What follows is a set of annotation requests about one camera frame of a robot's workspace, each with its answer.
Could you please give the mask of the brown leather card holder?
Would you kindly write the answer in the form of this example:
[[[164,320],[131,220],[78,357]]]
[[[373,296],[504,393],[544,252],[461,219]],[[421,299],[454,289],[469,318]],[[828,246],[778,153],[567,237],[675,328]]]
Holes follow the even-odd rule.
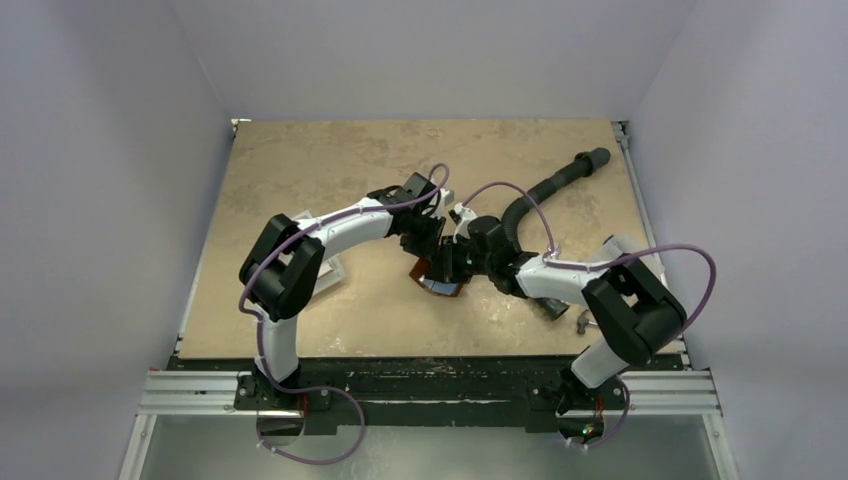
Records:
[[[420,288],[423,290],[437,296],[442,297],[458,297],[461,290],[465,285],[468,284],[471,277],[473,276],[473,269],[467,263],[467,281],[462,284],[446,284],[438,281],[425,280],[424,282],[417,282],[413,279],[413,267],[408,273],[409,278]]]

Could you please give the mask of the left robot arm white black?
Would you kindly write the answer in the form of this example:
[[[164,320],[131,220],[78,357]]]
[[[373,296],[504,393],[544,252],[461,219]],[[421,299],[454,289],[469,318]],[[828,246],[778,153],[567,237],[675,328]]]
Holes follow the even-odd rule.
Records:
[[[444,224],[445,184],[419,173],[401,186],[368,193],[332,213],[294,220],[272,217],[242,264],[241,313],[256,325],[254,363],[264,376],[259,395],[272,408],[297,399],[298,316],[311,301],[322,264],[358,245],[399,236],[427,236]]]

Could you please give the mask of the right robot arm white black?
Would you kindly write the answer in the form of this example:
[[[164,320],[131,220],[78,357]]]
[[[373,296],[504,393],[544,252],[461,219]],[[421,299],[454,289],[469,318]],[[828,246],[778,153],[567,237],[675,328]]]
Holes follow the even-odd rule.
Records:
[[[564,399],[584,407],[601,385],[630,366],[644,366],[684,326],[687,314],[639,258],[625,255],[610,267],[566,264],[518,249],[501,222],[483,216],[466,235],[444,236],[421,280],[439,293],[455,293],[485,276],[505,294],[554,299],[589,310],[601,332],[571,363],[561,381]]]

